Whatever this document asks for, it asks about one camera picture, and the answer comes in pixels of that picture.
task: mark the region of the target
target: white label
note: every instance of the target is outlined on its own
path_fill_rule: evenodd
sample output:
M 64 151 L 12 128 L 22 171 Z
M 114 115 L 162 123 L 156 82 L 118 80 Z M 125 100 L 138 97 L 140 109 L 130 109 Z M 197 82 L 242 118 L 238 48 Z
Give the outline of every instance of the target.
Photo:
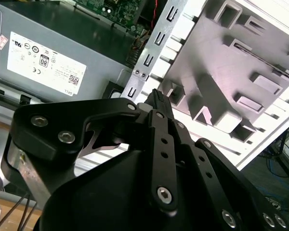
M 5 44 L 8 42 L 8 39 L 4 35 L 0 35 L 0 50 L 3 49 Z
M 87 66 L 11 32 L 7 69 L 66 95 L 78 94 Z

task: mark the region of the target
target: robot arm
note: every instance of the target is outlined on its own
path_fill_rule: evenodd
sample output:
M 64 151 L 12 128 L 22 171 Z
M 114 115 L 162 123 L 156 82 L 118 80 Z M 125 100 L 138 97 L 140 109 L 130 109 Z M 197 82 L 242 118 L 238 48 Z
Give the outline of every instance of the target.
M 128 143 L 127 152 L 75 177 L 78 156 Z M 206 139 L 193 142 L 154 90 L 16 110 L 1 168 L 30 190 L 39 230 L 266 230 L 289 224 Z

